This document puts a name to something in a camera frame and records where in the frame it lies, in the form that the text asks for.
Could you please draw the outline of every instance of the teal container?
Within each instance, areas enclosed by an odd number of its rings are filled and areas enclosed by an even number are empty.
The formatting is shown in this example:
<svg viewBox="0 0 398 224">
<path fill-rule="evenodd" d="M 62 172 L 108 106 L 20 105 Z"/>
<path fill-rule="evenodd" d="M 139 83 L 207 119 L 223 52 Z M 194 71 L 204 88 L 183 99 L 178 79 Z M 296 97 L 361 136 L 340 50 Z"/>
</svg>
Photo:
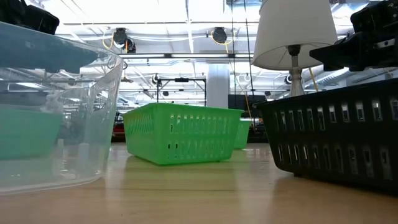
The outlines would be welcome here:
<svg viewBox="0 0 398 224">
<path fill-rule="evenodd" d="M 234 143 L 234 149 L 244 149 L 248 143 L 249 128 L 251 121 L 240 121 Z"/>
<path fill-rule="evenodd" d="M 49 154 L 62 122 L 62 114 L 0 109 L 0 159 Z"/>
<path fill-rule="evenodd" d="M 152 103 L 123 116 L 129 153 L 159 165 L 231 158 L 242 111 Z"/>
</svg>

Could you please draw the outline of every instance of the ceiling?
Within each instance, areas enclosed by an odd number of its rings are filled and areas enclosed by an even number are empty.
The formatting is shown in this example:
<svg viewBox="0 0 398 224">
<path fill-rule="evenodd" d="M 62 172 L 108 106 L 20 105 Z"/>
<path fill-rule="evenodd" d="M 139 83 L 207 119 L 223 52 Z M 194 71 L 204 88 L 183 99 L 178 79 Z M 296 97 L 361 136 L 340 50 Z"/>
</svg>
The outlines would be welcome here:
<svg viewBox="0 0 398 224">
<path fill-rule="evenodd" d="M 353 32 L 350 15 L 362 9 L 367 0 L 330 0 L 331 11 L 339 38 Z M 257 25 L 261 0 L 30 0 L 45 10 L 56 15 L 61 24 L 57 29 L 60 37 L 84 42 L 105 48 L 111 45 L 115 28 L 124 27 L 129 38 L 134 40 L 138 54 L 248 54 L 253 53 L 256 41 Z M 213 41 L 211 32 L 215 27 L 224 27 L 232 40 L 233 32 L 236 41 L 229 45 L 220 45 Z M 116 46 L 111 49 L 117 54 L 123 51 Z M 120 97 L 124 101 L 144 104 L 153 101 L 155 92 L 143 89 L 154 89 L 151 78 L 158 74 L 161 78 L 205 78 L 209 65 L 214 63 L 232 64 L 228 58 L 160 58 L 160 59 L 126 59 L 128 68 L 124 75 L 134 81 L 122 82 Z M 85 73 L 95 73 L 98 68 L 85 68 Z M 263 70 L 249 66 L 249 60 L 241 58 L 235 64 L 235 73 L 230 69 L 231 89 L 235 89 L 234 74 L 237 82 L 244 88 L 251 89 L 250 79 L 245 76 L 252 73 L 253 88 L 272 92 L 272 99 L 284 97 L 290 87 L 284 83 L 288 72 Z M 371 70 L 363 73 L 351 73 L 341 70 L 334 73 L 323 72 L 323 67 L 313 68 L 314 75 L 322 90 L 354 85 L 352 80 L 370 77 L 374 74 L 385 74 L 385 70 Z M 307 92 L 314 89 L 310 72 L 303 71 L 303 84 Z M 197 83 L 170 82 L 165 89 L 189 89 L 195 91 L 173 91 L 167 99 L 184 99 L 181 102 L 203 103 L 204 93 Z"/>
</svg>

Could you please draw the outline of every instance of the wooden table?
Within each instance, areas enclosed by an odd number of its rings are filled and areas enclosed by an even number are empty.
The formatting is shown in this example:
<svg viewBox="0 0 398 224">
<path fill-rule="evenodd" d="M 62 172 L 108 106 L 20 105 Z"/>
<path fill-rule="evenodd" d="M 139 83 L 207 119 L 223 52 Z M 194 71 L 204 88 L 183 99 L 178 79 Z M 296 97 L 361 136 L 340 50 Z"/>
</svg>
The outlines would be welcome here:
<svg viewBox="0 0 398 224">
<path fill-rule="evenodd" d="M 112 145 L 91 184 L 0 197 L 0 223 L 398 223 L 398 199 L 295 178 L 252 144 L 227 162 L 158 167 Z"/>
</svg>

